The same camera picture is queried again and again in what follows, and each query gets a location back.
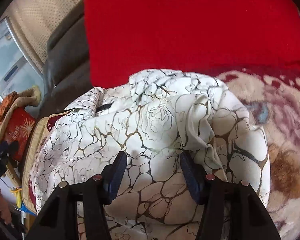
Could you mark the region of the white marble-patterned garment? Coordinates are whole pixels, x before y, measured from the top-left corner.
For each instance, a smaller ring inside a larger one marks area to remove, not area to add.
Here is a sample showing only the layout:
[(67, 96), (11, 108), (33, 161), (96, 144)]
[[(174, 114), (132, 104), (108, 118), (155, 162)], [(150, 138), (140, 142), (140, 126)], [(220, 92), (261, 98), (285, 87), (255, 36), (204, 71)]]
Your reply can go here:
[(245, 105), (214, 77), (150, 69), (119, 87), (94, 87), (66, 107), (30, 171), (36, 209), (61, 181), (84, 182), (125, 151), (119, 192), (106, 207), (111, 237), (194, 239), (203, 208), (186, 187), (184, 150), (223, 181), (249, 181), (268, 204), (266, 134)]

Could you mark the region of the red gift box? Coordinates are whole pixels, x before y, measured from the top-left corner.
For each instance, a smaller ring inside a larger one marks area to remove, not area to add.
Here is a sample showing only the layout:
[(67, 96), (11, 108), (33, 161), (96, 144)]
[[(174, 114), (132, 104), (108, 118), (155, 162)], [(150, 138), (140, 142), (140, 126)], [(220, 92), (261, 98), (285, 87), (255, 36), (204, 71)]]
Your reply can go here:
[(31, 135), (35, 123), (36, 119), (27, 113), (27, 111), (25, 111), (23, 108), (16, 108), (13, 111), (5, 130), (4, 141), (8, 142), (9, 144), (14, 141), (18, 142), (18, 150), (12, 154), (12, 158), (15, 161), (22, 161), (27, 141)]

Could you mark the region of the blue bag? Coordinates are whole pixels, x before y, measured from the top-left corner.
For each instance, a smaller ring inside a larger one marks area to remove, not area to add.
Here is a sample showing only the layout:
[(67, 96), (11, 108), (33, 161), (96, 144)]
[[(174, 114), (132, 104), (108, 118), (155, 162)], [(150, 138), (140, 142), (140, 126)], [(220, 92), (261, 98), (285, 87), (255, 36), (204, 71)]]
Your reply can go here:
[(33, 216), (36, 216), (37, 213), (36, 212), (32, 212), (30, 209), (28, 209), (26, 207), (26, 205), (24, 204), (23, 200), (22, 200), (22, 196), (21, 196), (21, 188), (12, 188), (10, 189), (10, 192), (15, 196), (16, 198), (16, 205), (19, 209), (21, 209), (21, 211), (25, 212), (25, 213), (29, 213)]

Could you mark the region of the orange patterned cloth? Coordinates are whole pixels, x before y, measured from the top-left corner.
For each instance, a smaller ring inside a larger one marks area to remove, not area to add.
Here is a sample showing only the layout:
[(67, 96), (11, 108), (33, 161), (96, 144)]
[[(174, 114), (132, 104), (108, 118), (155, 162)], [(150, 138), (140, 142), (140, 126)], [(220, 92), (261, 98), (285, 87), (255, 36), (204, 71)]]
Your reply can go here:
[(0, 104), (0, 124), (2, 123), (6, 113), (10, 109), (11, 105), (17, 98), (18, 93), (16, 91), (11, 92), (8, 94)]

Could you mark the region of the beige quilted cloth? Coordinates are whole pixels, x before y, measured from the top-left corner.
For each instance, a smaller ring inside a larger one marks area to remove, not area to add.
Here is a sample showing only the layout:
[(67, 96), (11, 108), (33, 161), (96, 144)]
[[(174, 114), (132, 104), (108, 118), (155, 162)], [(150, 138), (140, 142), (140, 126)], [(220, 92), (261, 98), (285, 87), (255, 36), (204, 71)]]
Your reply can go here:
[(27, 106), (37, 107), (39, 106), (41, 99), (42, 99), (42, 93), (38, 85), (34, 85), (31, 88), (18, 93), (16, 100), (11, 105), (2, 123), (0, 124), (0, 143), (4, 138), (5, 130), (12, 116), (13, 111), (16, 108), (25, 109), (25, 107)]

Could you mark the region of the window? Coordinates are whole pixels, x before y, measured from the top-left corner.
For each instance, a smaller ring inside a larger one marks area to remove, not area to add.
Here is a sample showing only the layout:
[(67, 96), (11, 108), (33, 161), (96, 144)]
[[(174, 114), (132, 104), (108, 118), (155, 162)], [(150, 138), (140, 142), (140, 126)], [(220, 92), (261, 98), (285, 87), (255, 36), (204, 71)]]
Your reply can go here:
[(44, 95), (42, 73), (25, 51), (7, 17), (0, 20), (0, 102), (13, 91), (37, 85)]

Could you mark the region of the dark leather headboard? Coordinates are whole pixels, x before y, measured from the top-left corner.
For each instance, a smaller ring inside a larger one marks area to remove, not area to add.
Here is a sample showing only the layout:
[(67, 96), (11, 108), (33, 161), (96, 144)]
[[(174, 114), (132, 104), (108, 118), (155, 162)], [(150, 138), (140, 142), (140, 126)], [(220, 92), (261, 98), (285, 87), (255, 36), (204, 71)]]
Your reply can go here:
[(43, 78), (45, 95), (38, 112), (40, 119), (64, 112), (71, 102), (92, 89), (83, 1), (66, 15), (49, 37)]

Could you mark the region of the floral red beige blanket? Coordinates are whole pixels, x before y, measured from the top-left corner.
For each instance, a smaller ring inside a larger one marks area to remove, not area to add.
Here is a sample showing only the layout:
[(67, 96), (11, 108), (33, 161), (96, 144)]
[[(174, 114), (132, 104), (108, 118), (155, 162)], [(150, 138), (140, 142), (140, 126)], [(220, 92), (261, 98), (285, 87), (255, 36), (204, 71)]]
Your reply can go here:
[[(211, 75), (223, 81), (245, 105), (250, 120), (266, 134), (270, 161), (270, 192), (265, 205), (282, 239), (300, 239), (300, 73), (230, 70)], [(43, 140), (61, 114), (42, 118), (35, 127), (23, 172), (22, 198), (38, 213), (30, 190), (30, 171)]]

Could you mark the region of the red pillow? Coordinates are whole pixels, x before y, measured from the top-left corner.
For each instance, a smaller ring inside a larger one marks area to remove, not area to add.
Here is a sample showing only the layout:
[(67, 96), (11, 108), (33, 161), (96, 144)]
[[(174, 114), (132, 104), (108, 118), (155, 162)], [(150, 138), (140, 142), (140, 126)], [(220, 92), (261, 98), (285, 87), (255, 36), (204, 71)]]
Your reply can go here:
[(300, 69), (292, 0), (84, 0), (84, 16), (93, 86), (153, 68)]

